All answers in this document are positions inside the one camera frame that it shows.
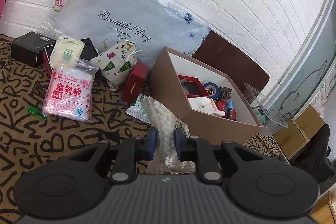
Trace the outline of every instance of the blue marker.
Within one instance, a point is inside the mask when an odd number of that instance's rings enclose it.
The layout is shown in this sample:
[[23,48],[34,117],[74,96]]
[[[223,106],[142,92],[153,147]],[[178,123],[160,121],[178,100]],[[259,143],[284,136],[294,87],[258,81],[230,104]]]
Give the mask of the blue marker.
[[232,111],[233,111],[233,103],[231,100],[227,101],[227,116],[229,120],[232,120]]

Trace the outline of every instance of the brown board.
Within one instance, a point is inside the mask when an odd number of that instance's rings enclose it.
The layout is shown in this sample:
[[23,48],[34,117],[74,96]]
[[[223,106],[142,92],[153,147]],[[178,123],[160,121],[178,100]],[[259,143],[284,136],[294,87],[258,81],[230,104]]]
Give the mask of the brown board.
[[262,91],[269,80],[268,74],[257,63],[214,31],[210,31],[193,58],[230,75],[243,94],[246,90],[244,83]]

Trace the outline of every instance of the patterned carpet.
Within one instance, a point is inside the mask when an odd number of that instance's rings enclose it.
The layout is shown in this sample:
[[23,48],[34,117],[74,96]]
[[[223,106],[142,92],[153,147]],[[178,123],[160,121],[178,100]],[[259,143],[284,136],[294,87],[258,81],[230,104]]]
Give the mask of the patterned carpet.
[[[11,59],[11,41],[0,35],[0,223],[13,223],[20,217],[13,186],[24,173],[98,140],[120,144],[125,138],[143,136],[149,128],[125,113],[127,104],[115,108],[121,92],[110,92],[102,77],[93,84],[93,123],[56,116],[43,121],[32,116],[26,107],[41,108],[49,84],[46,68],[34,69]],[[147,85],[142,92],[149,95]],[[282,154],[268,136],[257,134],[245,145],[270,157]],[[146,167],[146,162],[139,162],[138,173]]]

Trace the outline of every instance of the black chair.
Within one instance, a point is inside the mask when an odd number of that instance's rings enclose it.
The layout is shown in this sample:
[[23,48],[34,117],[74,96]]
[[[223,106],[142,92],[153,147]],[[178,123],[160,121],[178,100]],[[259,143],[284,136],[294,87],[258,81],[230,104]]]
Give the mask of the black chair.
[[324,124],[312,139],[290,160],[291,165],[305,170],[318,183],[328,180],[335,174],[334,167],[326,154],[329,136],[329,125]]

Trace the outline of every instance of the blue tape roll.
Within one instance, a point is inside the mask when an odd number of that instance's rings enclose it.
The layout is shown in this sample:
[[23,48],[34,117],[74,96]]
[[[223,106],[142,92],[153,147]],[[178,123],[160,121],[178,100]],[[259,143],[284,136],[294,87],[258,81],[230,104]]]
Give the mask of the blue tape roll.
[[211,82],[205,83],[203,87],[205,88],[205,90],[209,90],[209,89],[213,90],[213,94],[212,95],[209,94],[211,99],[215,100],[218,98],[220,89],[215,83],[211,83]]

